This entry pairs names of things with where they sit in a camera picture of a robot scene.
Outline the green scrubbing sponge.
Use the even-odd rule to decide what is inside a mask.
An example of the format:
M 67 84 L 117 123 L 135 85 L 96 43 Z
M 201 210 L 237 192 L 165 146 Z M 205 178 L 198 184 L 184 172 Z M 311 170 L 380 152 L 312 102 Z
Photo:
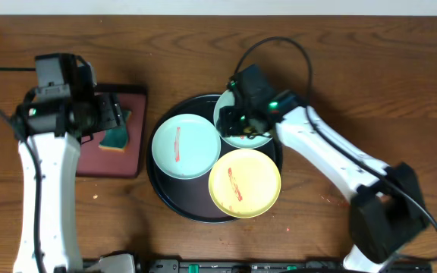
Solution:
M 111 150 L 117 152 L 123 152 L 129 142 L 129 136 L 127 131 L 127 122 L 132 115 L 132 111 L 124 110 L 123 118 L 124 124 L 120 127 L 107 130 L 104 134 L 102 141 L 99 143 L 99 148 L 103 150 Z

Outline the light blue plate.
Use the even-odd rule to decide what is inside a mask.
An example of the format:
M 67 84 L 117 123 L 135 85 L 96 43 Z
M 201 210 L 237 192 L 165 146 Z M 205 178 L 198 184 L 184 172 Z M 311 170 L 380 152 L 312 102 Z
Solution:
M 158 127 L 151 151 L 153 161 L 165 174 L 190 180 L 212 169 L 221 153 L 221 137 L 202 116 L 175 115 Z

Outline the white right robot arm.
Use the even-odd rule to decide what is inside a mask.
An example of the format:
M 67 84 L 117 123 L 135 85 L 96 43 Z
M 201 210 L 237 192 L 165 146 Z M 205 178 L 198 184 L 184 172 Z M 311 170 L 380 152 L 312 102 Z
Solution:
M 429 224 L 412 167 L 390 166 L 367 155 L 327 125 L 308 102 L 286 90 L 277 93 L 255 64 L 227 85 L 232 105 L 220 108 L 217 129 L 224 137 L 273 137 L 321 171 L 350 204 L 354 246 L 343 266 L 384 272 L 399 251 Z

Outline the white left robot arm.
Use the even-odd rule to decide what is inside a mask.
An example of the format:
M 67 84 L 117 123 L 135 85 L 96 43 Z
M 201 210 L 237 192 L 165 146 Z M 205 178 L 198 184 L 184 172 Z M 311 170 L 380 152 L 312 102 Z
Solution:
M 135 272 L 129 253 L 84 263 L 77 242 L 75 180 L 81 140 L 120 128 L 116 95 L 96 94 L 93 68 L 70 53 L 35 58 L 38 85 L 11 118 L 24 176 L 22 231 L 15 272 Z

